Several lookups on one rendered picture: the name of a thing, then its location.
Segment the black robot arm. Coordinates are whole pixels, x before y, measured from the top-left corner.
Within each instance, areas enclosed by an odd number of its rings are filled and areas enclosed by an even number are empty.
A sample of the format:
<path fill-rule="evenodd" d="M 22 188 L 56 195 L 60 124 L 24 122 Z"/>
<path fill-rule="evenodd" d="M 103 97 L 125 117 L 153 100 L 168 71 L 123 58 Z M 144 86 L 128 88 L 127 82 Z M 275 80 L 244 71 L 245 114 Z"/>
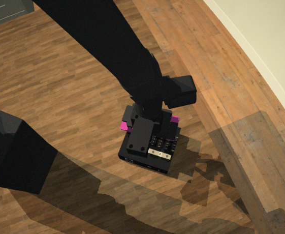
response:
<path fill-rule="evenodd" d="M 32 1 L 106 67 L 135 101 L 126 150 L 134 157 L 147 158 L 152 135 L 160 133 L 163 123 L 163 101 L 169 109 L 196 103 L 192 76 L 162 76 L 154 55 L 113 0 Z M 144 119 L 137 112 L 147 118 L 160 114 Z"/>

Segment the black lighting desk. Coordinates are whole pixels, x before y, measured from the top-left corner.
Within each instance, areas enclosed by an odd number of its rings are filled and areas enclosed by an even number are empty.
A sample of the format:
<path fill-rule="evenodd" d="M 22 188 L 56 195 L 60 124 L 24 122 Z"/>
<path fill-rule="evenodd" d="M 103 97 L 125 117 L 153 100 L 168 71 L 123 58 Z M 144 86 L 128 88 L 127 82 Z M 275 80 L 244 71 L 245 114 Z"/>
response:
<path fill-rule="evenodd" d="M 122 160 L 167 174 L 178 141 L 180 130 L 181 128 L 178 127 L 174 142 L 166 140 L 165 138 L 152 136 L 147 158 L 138 158 L 127 153 L 126 146 L 131 134 L 131 132 L 127 131 L 118 152 L 118 156 Z"/>

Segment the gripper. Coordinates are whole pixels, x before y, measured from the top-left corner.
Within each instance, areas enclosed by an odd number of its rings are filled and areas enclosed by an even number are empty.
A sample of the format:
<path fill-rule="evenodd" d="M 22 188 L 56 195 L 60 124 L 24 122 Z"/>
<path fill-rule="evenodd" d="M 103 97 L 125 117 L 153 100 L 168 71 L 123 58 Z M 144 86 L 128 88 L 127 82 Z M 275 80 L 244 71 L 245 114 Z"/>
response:
<path fill-rule="evenodd" d="M 130 106 L 130 105 L 126 106 L 124 115 L 122 117 L 122 123 L 120 126 L 121 130 L 129 131 L 129 132 L 132 131 L 133 126 L 132 126 L 132 122 L 131 122 L 131 114 L 132 114 L 134 105 L 135 105 L 135 103 L 132 106 Z M 161 130 L 160 130 L 159 134 L 153 133 L 153 136 L 161 137 L 161 138 L 165 138 L 166 140 L 174 141 L 175 137 L 176 137 L 178 123 L 179 123 L 179 117 L 172 115 L 171 110 L 162 109 L 162 108 L 161 108 L 161 110 L 163 110 L 163 123 L 161 126 Z M 161 112 L 161 110 L 160 110 L 160 112 Z M 152 118 L 157 117 L 160 114 L 160 112 L 157 115 L 150 117 L 150 118 L 141 116 L 138 112 L 137 112 L 137 114 L 144 119 L 152 119 Z M 132 127 L 132 128 L 130 128 L 130 127 Z"/>

